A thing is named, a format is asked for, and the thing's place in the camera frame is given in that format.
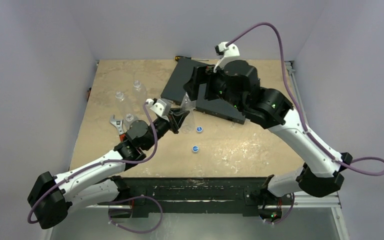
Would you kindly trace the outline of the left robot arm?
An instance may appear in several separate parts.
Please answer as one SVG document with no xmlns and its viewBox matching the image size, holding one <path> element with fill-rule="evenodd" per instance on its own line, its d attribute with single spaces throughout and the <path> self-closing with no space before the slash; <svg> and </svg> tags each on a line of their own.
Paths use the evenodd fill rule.
<svg viewBox="0 0 384 240">
<path fill-rule="evenodd" d="M 189 114 L 177 107 L 150 123 L 138 120 L 122 133 L 119 144 L 98 159 L 56 175 L 49 171 L 40 174 L 27 197 L 27 222 L 46 230 L 78 208 L 105 202 L 126 203 L 129 191 L 122 186 L 118 174 L 150 161 L 159 139 L 167 132 L 177 134 Z"/>
</svg>

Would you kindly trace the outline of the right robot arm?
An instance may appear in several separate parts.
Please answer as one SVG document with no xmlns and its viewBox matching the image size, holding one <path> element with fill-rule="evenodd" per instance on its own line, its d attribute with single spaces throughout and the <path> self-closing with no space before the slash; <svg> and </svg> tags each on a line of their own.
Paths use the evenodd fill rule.
<svg viewBox="0 0 384 240">
<path fill-rule="evenodd" d="M 278 136 L 304 161 L 297 170 L 266 180 L 260 191 L 264 202 L 272 204 L 281 196 L 300 191 L 322 198 L 341 189 L 345 180 L 342 171 L 352 156 L 329 147 L 301 123 L 298 109 L 282 92 L 260 85 L 254 66 L 235 60 L 224 68 L 195 67 L 183 89 L 195 100 L 202 84 L 206 86 L 206 100 L 229 103 L 246 119 Z"/>
</svg>

